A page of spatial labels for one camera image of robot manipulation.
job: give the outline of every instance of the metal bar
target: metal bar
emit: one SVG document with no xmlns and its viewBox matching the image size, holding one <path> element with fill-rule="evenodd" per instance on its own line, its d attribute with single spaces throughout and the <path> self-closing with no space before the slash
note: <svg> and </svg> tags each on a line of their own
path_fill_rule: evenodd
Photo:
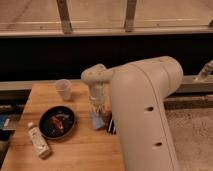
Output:
<svg viewBox="0 0 213 171">
<path fill-rule="evenodd" d="M 61 30 L 33 30 L 33 31 L 2 31 L 0 38 L 14 37 L 80 37 L 80 36 L 129 36 L 129 35 L 170 35 L 170 34 L 201 34 L 213 33 L 213 29 L 208 26 L 194 27 L 153 27 L 134 28 L 133 32 L 125 32 L 124 29 L 75 29 L 72 34 L 64 34 Z"/>
<path fill-rule="evenodd" d="M 213 75 L 208 76 L 204 82 L 196 82 L 196 75 L 184 76 L 177 93 L 205 93 L 213 92 Z"/>
<path fill-rule="evenodd" d="M 126 32 L 132 32 L 134 26 L 137 0 L 127 0 L 126 18 L 124 28 Z"/>
<path fill-rule="evenodd" d="M 57 4 L 58 4 L 59 15 L 61 18 L 62 30 L 63 30 L 64 34 L 70 34 L 70 33 L 72 33 L 72 25 L 70 22 L 67 1 L 66 0 L 57 0 Z"/>
</svg>

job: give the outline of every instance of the bottle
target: bottle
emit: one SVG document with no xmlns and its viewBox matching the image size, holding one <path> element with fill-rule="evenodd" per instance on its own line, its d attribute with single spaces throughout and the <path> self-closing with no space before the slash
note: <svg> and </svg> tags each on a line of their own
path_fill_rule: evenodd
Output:
<svg viewBox="0 0 213 171">
<path fill-rule="evenodd" d="M 37 155 L 42 159 L 46 158 L 51 153 L 51 150 L 45 139 L 42 137 L 39 128 L 33 122 L 29 122 L 28 129 L 29 137 L 33 143 Z"/>
</svg>

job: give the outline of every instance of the blue object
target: blue object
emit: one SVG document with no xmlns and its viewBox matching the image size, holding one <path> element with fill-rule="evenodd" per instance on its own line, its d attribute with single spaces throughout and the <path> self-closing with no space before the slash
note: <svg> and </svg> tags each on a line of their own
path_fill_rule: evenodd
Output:
<svg viewBox="0 0 213 171">
<path fill-rule="evenodd" d="M 92 120 L 92 126 L 93 126 L 94 129 L 101 129 L 105 126 L 105 123 L 104 123 L 101 115 L 97 115 L 94 112 L 90 112 L 89 116 Z"/>
<path fill-rule="evenodd" d="M 0 129 L 4 128 L 4 124 L 7 118 L 8 118 L 8 115 L 0 115 Z"/>
</svg>

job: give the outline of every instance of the black wall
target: black wall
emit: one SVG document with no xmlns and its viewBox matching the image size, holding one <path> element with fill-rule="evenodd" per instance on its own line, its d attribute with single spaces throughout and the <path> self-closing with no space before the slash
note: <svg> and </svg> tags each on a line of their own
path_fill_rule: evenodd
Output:
<svg viewBox="0 0 213 171">
<path fill-rule="evenodd" d="M 80 78 L 97 63 L 107 67 L 169 55 L 186 75 L 213 59 L 213 34 L 1 38 L 0 81 Z"/>
</svg>

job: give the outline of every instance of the plastic cup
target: plastic cup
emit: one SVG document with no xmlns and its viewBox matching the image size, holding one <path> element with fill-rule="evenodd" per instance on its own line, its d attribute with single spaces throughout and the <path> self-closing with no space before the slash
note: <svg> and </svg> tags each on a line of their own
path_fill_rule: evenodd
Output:
<svg viewBox="0 0 213 171">
<path fill-rule="evenodd" d="M 55 89 L 63 100 L 71 99 L 71 83 L 69 80 L 61 79 L 55 82 Z"/>
</svg>

